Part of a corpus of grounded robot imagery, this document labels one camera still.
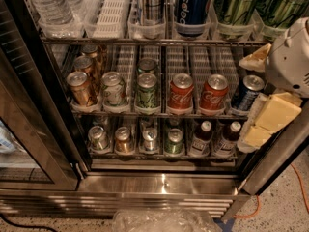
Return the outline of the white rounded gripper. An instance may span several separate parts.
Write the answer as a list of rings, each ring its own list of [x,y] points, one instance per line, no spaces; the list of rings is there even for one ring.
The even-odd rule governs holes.
[[[297,20],[272,44],[243,57],[239,65],[265,72],[266,80],[276,88],[309,98],[309,17]],[[300,114],[302,99],[289,92],[260,93],[254,100],[239,134],[237,147],[241,152],[259,150]]]

